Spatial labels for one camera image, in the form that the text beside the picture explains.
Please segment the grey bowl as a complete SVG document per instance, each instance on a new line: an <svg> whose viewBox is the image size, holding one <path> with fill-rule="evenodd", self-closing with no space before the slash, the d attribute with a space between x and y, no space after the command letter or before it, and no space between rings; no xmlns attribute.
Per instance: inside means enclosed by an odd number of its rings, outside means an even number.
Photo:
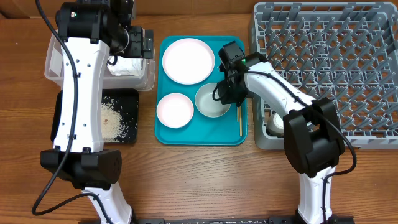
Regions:
<svg viewBox="0 0 398 224"><path fill-rule="evenodd" d="M195 95L195 105L198 111L206 117L217 118L226 114L230 105L223 105L221 101L213 99L215 83L207 83L201 86Z"/></svg>

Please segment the white napkin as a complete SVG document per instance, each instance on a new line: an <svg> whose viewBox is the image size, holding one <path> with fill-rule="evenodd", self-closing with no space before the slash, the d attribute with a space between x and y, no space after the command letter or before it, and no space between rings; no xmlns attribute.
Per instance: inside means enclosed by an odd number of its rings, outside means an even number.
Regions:
<svg viewBox="0 0 398 224"><path fill-rule="evenodd" d="M143 59L123 58L121 56L108 57L108 70L114 76L134 76L139 77L143 74Z"/></svg>

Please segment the large white plate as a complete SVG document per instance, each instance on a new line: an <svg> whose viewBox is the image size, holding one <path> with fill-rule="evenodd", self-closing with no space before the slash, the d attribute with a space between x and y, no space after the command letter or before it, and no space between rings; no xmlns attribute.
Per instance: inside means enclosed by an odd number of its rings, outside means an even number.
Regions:
<svg viewBox="0 0 398 224"><path fill-rule="evenodd" d="M211 75L215 67L215 55L204 41L184 38L166 48L162 57L162 67L172 81L194 85Z"/></svg>

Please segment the white cup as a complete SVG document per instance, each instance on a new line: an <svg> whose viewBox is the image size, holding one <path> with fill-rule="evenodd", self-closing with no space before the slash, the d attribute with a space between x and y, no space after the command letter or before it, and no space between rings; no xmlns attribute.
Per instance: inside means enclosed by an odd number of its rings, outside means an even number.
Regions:
<svg viewBox="0 0 398 224"><path fill-rule="evenodd" d="M272 136L283 137L284 136L284 122L283 119L274 113L267 120L267 130Z"/></svg>

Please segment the small white plate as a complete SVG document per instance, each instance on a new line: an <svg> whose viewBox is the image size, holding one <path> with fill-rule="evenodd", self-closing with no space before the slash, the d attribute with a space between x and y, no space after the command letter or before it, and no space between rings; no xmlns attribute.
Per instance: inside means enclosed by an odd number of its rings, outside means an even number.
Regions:
<svg viewBox="0 0 398 224"><path fill-rule="evenodd" d="M158 120L168 128L182 128L193 118L192 101L181 93L170 93L158 103L156 115Z"/></svg>

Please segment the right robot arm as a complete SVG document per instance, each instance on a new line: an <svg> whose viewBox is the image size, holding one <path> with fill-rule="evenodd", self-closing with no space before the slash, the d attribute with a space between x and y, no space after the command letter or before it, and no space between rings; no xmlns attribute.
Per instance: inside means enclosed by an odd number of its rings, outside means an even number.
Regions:
<svg viewBox="0 0 398 224"><path fill-rule="evenodd" d="M283 120L285 155L300 175L298 221L331 223L328 180L345 151L333 102L295 88L263 54L245 55L235 41L222 46L218 55L224 80L213 90L213 99L240 106L253 93L271 106Z"/></svg>

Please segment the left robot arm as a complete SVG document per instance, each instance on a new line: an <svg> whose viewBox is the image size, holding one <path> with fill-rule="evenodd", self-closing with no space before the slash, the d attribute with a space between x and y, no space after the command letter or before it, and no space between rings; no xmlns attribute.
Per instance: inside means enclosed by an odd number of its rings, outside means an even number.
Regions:
<svg viewBox="0 0 398 224"><path fill-rule="evenodd" d="M49 27L62 46L63 90L53 148L40 164L89 198L100 223L136 222L118 182L121 153L104 148L100 121L109 57L154 56L154 34L132 26L134 16L132 0L65 2Z"/></svg>

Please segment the teal serving tray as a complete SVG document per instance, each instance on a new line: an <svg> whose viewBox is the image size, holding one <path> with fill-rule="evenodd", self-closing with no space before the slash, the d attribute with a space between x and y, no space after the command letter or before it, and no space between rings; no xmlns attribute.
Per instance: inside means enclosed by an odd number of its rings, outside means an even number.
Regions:
<svg viewBox="0 0 398 224"><path fill-rule="evenodd" d="M207 83L216 83L224 79L224 73L219 71L221 60L218 51L222 46L235 41L241 49L244 44L239 37L230 35L197 35L194 39L206 43L215 55L215 66L211 75L204 81L192 85L183 85L173 81L167 76L163 66L164 54L167 48L181 39L189 39L193 36L175 35L165 38L160 46L160 62L157 84L157 101L171 93L181 93L187 96L191 102L195 101L196 92ZM193 145L193 146L237 146L241 144L248 134L248 110L247 101L242 105L242 122L238 121L238 110L232 104L228 112L218 118L209 118L194 109L193 118L181 128L169 128L163 125L158 118L155 119L155 135L163 144L168 145Z"/></svg>

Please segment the clear plastic bin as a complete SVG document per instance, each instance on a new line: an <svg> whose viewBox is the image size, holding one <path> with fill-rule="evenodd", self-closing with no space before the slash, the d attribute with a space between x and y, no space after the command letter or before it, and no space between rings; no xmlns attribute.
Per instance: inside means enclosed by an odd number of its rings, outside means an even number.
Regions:
<svg viewBox="0 0 398 224"><path fill-rule="evenodd" d="M143 74L114 76L107 67L109 56L121 56L129 44L128 31L116 25L96 30L53 31L45 61L44 75L61 87L64 94L99 97L102 89L151 90L155 60L143 59Z"/></svg>

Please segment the grey dish rack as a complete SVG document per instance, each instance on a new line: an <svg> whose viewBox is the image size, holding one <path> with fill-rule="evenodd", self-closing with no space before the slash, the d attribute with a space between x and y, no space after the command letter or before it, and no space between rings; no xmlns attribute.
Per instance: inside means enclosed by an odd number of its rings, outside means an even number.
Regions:
<svg viewBox="0 0 398 224"><path fill-rule="evenodd" d="M396 5L259 2L249 37L294 87L334 102L353 146L397 148Z"/></svg>

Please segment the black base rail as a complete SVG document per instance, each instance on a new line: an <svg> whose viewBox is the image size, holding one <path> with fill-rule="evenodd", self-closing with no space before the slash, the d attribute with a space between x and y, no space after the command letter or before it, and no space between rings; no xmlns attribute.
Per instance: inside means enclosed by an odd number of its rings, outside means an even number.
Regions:
<svg viewBox="0 0 398 224"><path fill-rule="evenodd" d="M83 221L79 224L99 224L100 220ZM138 224L298 224L304 223L299 221L298 216L273 216L263 219L207 219L207 220L164 220L163 218L138 219ZM328 220L331 224L355 224L353 217L337 217L333 216Z"/></svg>

